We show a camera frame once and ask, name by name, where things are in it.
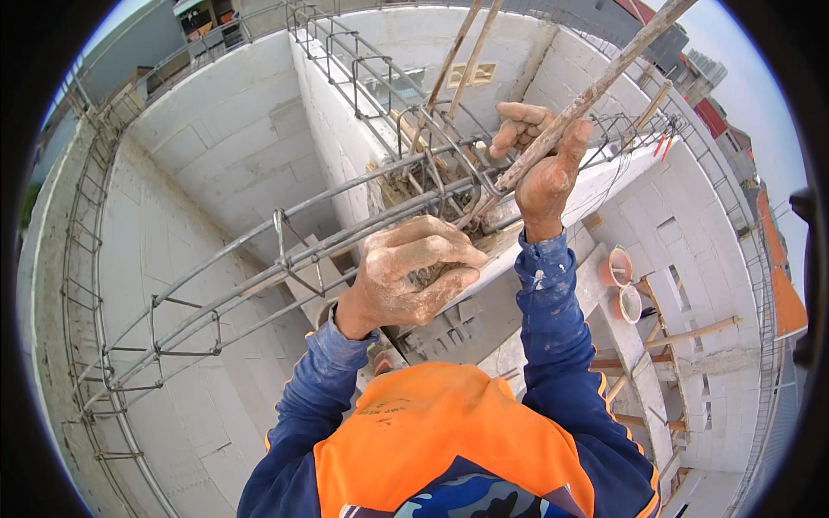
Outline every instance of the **wooden stick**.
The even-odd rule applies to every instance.
[[[512,189],[550,150],[559,143],[570,123],[584,116],[593,104],[601,99],[610,85],[618,79],[633,61],[642,54],[648,45],[653,43],[688,7],[696,0],[671,0],[662,6],[656,16],[633,37],[619,56],[608,63],[602,76],[591,84],[581,95],[573,99],[570,104],[555,118],[536,140],[525,149],[518,160],[512,164],[504,175],[496,182],[499,189]],[[464,216],[457,227],[462,229],[473,217],[481,212],[488,211],[497,205],[501,198],[493,197],[488,192],[481,194],[481,200],[475,208]]]
[[[487,14],[487,19],[483,23],[483,27],[481,28],[481,34],[478,35],[478,40],[475,41],[475,47],[472,49],[472,55],[469,56],[469,60],[467,61],[466,68],[463,69],[463,75],[461,76],[461,82],[458,84],[458,89],[455,90],[455,96],[452,98],[452,104],[449,105],[449,112],[446,113],[446,116],[449,119],[453,119],[455,116],[455,110],[458,109],[458,103],[461,102],[461,95],[463,95],[463,89],[467,87],[467,84],[472,80],[473,74],[475,73],[475,65],[478,62],[478,55],[481,53],[481,49],[483,48],[483,42],[487,40],[487,36],[489,36],[489,30],[492,28],[492,25],[495,23],[495,17],[498,16],[498,11],[501,10],[501,5],[504,3],[504,0],[494,0],[492,2],[492,6],[489,8],[489,13]]]
[[[666,336],[664,338],[660,338],[659,340],[646,341],[645,342],[645,349],[652,349],[654,347],[666,346],[669,343],[675,343],[675,342],[678,342],[679,340],[685,340],[687,338],[696,338],[698,336],[707,335],[708,333],[712,333],[714,331],[719,331],[720,329],[723,329],[724,327],[731,327],[733,325],[736,325],[741,320],[743,320],[742,317],[738,317],[737,315],[734,315],[731,318],[726,318],[725,320],[720,320],[719,322],[711,324],[709,326],[700,327],[699,329],[695,329],[694,331],[683,332],[683,333],[680,333],[678,335],[673,335],[673,336]]]
[[[656,95],[653,96],[651,99],[651,103],[645,108],[645,111],[639,115],[639,118],[636,119],[636,122],[633,125],[636,129],[642,129],[645,127],[645,123],[653,117],[653,114],[657,112],[659,105],[662,104],[662,101],[665,99],[665,96],[668,95],[668,92],[673,88],[673,81],[665,80],[662,83],[662,86],[659,87],[659,91]]]
[[[653,339],[657,337],[660,329],[662,329],[662,321],[660,321],[659,317],[657,317],[657,323],[653,325],[653,329],[647,334],[645,343],[647,344],[648,342],[653,341]]]
[[[616,380],[616,383],[614,383],[614,384],[613,384],[613,388],[612,388],[612,389],[610,389],[610,392],[608,392],[608,397],[607,397],[607,398],[605,398],[605,399],[608,401],[608,403],[613,403],[613,400],[616,398],[616,396],[618,395],[619,391],[620,391],[620,390],[622,389],[622,387],[624,387],[627,383],[628,383],[628,376],[627,376],[627,375],[622,374],[621,376],[619,376],[619,379],[618,379],[618,380]]]
[[[455,61],[455,56],[458,55],[458,51],[461,48],[461,44],[463,44],[463,40],[466,39],[466,35],[469,32],[469,27],[472,26],[472,22],[475,20],[475,16],[477,16],[478,11],[481,10],[482,5],[483,0],[473,0],[472,5],[469,7],[467,16],[463,19],[461,28],[458,30],[458,35],[455,37],[455,42],[452,44],[452,48],[449,49],[449,53],[446,55],[446,59],[444,60],[444,67],[440,69],[438,79],[434,82],[434,88],[432,89],[432,93],[429,95],[429,100],[426,102],[427,114],[432,113],[432,110],[434,109],[434,101],[437,100],[438,93],[440,93],[440,89],[444,86],[446,74],[448,74],[449,69],[452,68],[452,62]],[[420,119],[418,119],[417,126],[417,132],[414,134],[414,138],[412,138],[412,144],[411,148],[409,149],[409,155],[415,154],[415,145],[420,139],[420,133],[423,132],[423,128],[426,126],[426,117],[420,117]]]

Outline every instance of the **hand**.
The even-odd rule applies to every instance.
[[[492,139],[489,154],[493,158],[506,156],[509,148],[525,149],[555,120],[555,116],[541,106],[499,103],[495,108],[507,120]],[[516,203],[524,218],[527,243],[549,240],[561,234],[561,213],[575,186],[579,164],[592,132],[593,125],[589,120],[573,121],[556,149],[533,166],[516,186]]]
[[[423,291],[406,274],[438,262],[465,263]],[[450,300],[481,276],[487,255],[454,226],[421,215],[369,236],[354,285],[340,296],[334,323],[349,340],[380,326],[425,326]]]

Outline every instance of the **construction worker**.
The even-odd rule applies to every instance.
[[[526,104],[497,110],[506,121],[494,158],[525,148],[554,118]],[[377,328],[427,324],[487,260],[432,216],[378,232],[354,285],[308,336],[238,516],[658,515],[657,470],[609,413],[604,375],[588,371],[595,347],[561,225],[591,130],[586,119],[573,122],[558,154],[516,189],[523,401],[476,366],[426,363],[376,377],[342,422]],[[413,291],[405,275],[439,261],[467,266]]]

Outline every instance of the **sleeve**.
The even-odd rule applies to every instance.
[[[655,516],[658,473],[604,399],[604,374],[589,372],[595,356],[575,296],[575,256],[564,232],[527,244],[516,259],[527,365],[523,403],[573,435],[596,495],[595,516]]]
[[[238,517],[262,516],[263,507],[284,510],[302,506],[297,499],[317,498],[313,459],[305,457],[334,433],[342,413],[351,408],[356,372],[368,363],[368,346],[379,339],[377,330],[362,341],[346,339],[334,325],[335,309],[319,331],[306,337],[308,352],[293,367],[276,404],[279,421],[265,437],[268,452],[242,491]]]

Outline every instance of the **sky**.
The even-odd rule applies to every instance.
[[[647,0],[658,9],[665,2]],[[803,255],[808,227],[788,208],[792,192],[806,186],[800,143],[786,100],[771,70],[748,35],[716,0],[698,0],[679,18],[694,48],[720,61],[728,75],[711,95],[722,104],[728,122],[751,137],[757,173],[768,187],[769,204],[776,207],[780,232],[786,238],[792,283],[803,300]]]
[[[70,85],[73,81],[72,79],[72,72],[77,71],[80,68],[80,64],[83,63],[84,57],[86,57],[92,50],[108,35],[112,32],[117,26],[121,24],[124,20],[126,20],[131,14],[136,12],[141,7],[147,5],[150,2],[157,2],[158,0],[121,0],[112,8],[106,18],[101,22],[95,32],[92,33],[90,39],[86,42],[84,47],[80,50],[80,54],[78,55],[75,62],[72,64],[70,70],[66,73],[65,83]],[[55,111],[57,105],[61,102],[64,95],[64,85],[58,87],[58,90],[55,92],[55,100],[50,105],[49,109],[46,111],[46,115],[43,117],[43,121],[41,123],[41,127],[46,124],[49,118],[52,115],[52,112]]]

